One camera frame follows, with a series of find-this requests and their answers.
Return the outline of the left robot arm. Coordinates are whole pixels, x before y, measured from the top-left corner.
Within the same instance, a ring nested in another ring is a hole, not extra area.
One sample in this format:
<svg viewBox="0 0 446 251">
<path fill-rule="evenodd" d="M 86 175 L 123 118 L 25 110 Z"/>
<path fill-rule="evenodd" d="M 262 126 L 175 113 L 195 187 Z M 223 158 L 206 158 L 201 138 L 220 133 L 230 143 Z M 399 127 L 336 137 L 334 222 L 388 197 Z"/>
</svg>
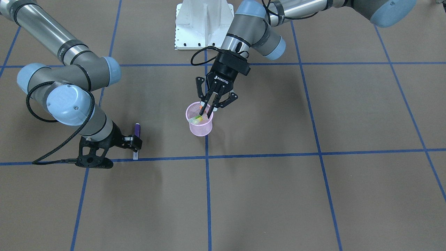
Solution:
<svg viewBox="0 0 446 251">
<path fill-rule="evenodd" d="M 389 27 L 401 21 L 416 5 L 415 0 L 270 0 L 268 3 L 244 0 L 237 8 L 220 48 L 205 47 L 218 54 L 211 70 L 197 77 L 201 100 L 199 115 L 210 117 L 238 98 L 233 84 L 238 74 L 248 75 L 249 50 L 254 49 L 269 60 L 283 55 L 285 40 L 274 27 L 292 20 L 304 20 L 330 8 L 349 7 L 378 27 Z"/>
</svg>

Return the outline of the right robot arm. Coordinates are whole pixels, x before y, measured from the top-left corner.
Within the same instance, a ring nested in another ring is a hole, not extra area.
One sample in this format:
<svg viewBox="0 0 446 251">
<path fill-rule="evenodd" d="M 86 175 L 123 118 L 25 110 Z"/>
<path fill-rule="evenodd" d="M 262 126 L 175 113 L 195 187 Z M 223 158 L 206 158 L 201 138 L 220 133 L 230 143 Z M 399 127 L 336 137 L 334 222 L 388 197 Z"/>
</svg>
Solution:
<svg viewBox="0 0 446 251">
<path fill-rule="evenodd" d="M 73 163 L 79 167 L 110 169 L 106 158 L 114 146 L 134 153 L 142 147 L 139 127 L 125 136 L 120 128 L 96 104 L 92 92 L 121 80 L 121 67 L 112 57 L 99 57 L 68 32 L 35 0 L 2 0 L 1 15 L 27 30 L 53 53 L 63 67 L 32 63 L 24 66 L 17 84 L 25 92 L 26 105 L 32 116 L 43 121 L 31 108 L 31 99 L 38 102 L 53 119 L 75 132 L 58 147 L 34 160 L 32 164 Z"/>
</svg>

